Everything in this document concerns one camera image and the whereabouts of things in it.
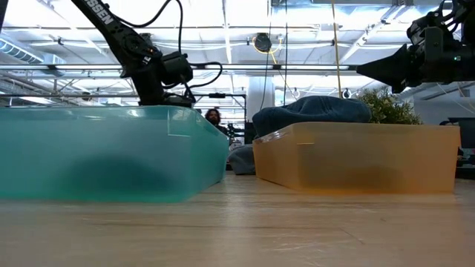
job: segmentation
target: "orange plastic bin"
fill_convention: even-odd
[[[254,141],[257,176],[315,194],[451,193],[458,127],[305,122]]]

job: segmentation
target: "ceiling structure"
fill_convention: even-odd
[[[148,21],[163,5],[164,0],[103,0],[111,11],[133,23]],[[335,21],[338,46],[335,46],[333,10],[330,0],[182,0],[184,8],[184,53],[190,62],[219,61],[228,69],[213,84],[195,93],[245,94],[251,77],[263,77],[269,65],[308,65],[306,70],[289,70],[286,83],[290,90],[284,98],[284,72],[267,71],[272,77],[275,95],[281,96],[276,105],[290,103],[308,95],[338,95],[336,71],[313,71],[318,65],[336,64],[338,47],[342,67],[360,65],[389,56],[403,44],[409,43],[406,29],[410,23],[428,11],[434,10],[440,0],[335,0]],[[153,43],[164,54],[177,50],[180,12],[172,1],[163,14],[147,28],[136,28],[138,33],[150,33]],[[257,33],[271,36],[269,56],[253,46]],[[134,94],[128,80],[119,79],[119,70],[104,70],[107,65],[118,65],[100,32],[85,18],[70,0],[15,0],[7,8],[0,43],[13,44],[27,53],[17,59],[1,50],[0,64],[35,65],[68,64],[67,70],[51,73],[45,70],[0,70],[7,86],[0,85],[3,93],[30,91],[68,94]],[[260,65],[262,69],[233,70],[235,65]],[[95,66],[84,70],[84,65]],[[212,79],[216,70],[199,70],[191,84]],[[25,83],[11,84],[14,75]],[[364,88],[384,86],[354,71],[343,71],[341,87],[358,93]],[[455,92],[454,85],[443,86]],[[404,97],[435,99],[441,92],[438,85],[425,85],[403,93]],[[136,105],[137,98],[68,99],[54,102],[67,105]],[[202,99],[198,106],[228,108],[230,121],[242,117],[242,104],[236,99]]]

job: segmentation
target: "green plant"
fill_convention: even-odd
[[[382,124],[420,125],[422,120],[410,103],[398,102],[387,88],[363,90],[358,99],[368,105],[373,113],[370,122]]]

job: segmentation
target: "ceiling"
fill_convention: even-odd
[[[334,65],[335,32],[333,10],[329,4],[331,1],[287,1],[286,9],[285,0],[182,0],[183,52],[189,55],[190,62]],[[155,15],[164,0],[104,2],[110,5],[111,11],[117,16],[133,23],[143,23]],[[413,2],[413,6],[393,6],[393,2],[336,0],[340,64],[360,65],[393,54],[401,45],[409,42],[406,29],[410,23],[439,5],[439,0],[396,1]],[[152,41],[164,53],[176,51],[179,14],[178,5],[171,1],[153,24],[135,30],[138,33],[151,33]],[[273,56],[256,51],[252,39],[257,33],[270,33],[272,49],[275,51]],[[45,55],[55,55],[56,61],[69,65],[118,64],[102,34],[71,0],[10,0],[1,37],[44,60],[49,60]],[[26,64],[5,53],[0,53],[0,63]],[[28,78],[26,75],[29,74],[33,76],[31,79],[34,83],[46,88],[62,88],[63,93],[133,93],[129,82],[118,79],[118,72],[89,72],[93,75],[108,73],[110,79],[83,79],[85,72],[80,70],[69,72],[66,76],[68,79],[42,78],[42,73],[38,71],[16,70],[11,73],[23,78]],[[205,82],[215,74],[213,71],[195,72],[193,82]],[[306,92],[305,95],[338,95],[336,72],[310,74],[289,73],[287,84],[297,91]],[[226,71],[215,83],[201,88],[198,93],[245,93],[249,90],[249,77],[263,75],[263,72]],[[279,73],[269,75],[273,76],[275,89],[283,90],[283,77]],[[381,86],[363,76],[344,74],[341,77],[341,87],[352,92]],[[425,93],[420,91],[416,96],[423,97],[440,91],[438,86],[425,89]],[[295,94],[289,93],[286,99],[287,103],[295,101]],[[203,101],[206,101],[206,106],[236,106],[232,114],[243,112],[233,99]],[[133,105],[137,100],[123,99],[119,103]]]

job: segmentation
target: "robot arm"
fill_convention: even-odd
[[[180,105],[191,107],[193,98],[164,93],[170,87],[193,79],[186,54],[164,56],[146,36],[123,24],[101,0],[71,0],[104,36],[112,53],[122,65],[121,78],[131,77],[140,105]]]
[[[444,3],[407,29],[410,47],[405,44],[392,56],[358,66],[356,72],[390,85],[393,93],[423,82],[475,80],[475,1],[452,0],[452,12],[446,16]],[[459,24],[461,41],[453,37]]]

